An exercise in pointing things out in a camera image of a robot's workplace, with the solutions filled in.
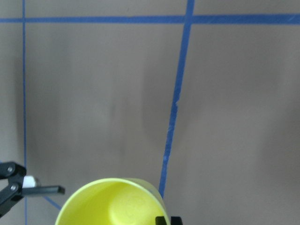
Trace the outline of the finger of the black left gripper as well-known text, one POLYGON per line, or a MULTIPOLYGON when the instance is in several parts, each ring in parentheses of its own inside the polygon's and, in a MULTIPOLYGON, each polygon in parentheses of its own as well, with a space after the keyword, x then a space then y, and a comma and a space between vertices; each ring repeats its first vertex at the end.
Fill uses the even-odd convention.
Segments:
POLYGON ((13 161, 1 162, 0 179, 7 180, 6 187, 0 191, 1 217, 25 197, 65 194, 62 186, 42 186, 36 177, 27 175, 25 167, 13 161))

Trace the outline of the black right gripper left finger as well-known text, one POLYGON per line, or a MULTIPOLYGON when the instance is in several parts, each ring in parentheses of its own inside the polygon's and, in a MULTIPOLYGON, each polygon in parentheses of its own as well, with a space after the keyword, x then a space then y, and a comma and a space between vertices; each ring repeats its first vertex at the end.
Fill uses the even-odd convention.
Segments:
POLYGON ((165 217, 163 217, 163 216, 156 217, 155 225, 165 225, 165 217))

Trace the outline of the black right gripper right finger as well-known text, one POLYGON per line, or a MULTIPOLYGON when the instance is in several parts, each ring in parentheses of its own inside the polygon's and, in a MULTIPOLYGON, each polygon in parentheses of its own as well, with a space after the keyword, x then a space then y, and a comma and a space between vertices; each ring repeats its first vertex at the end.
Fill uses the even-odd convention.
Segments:
POLYGON ((183 225, 181 217, 172 216, 171 217, 171 225, 183 225))

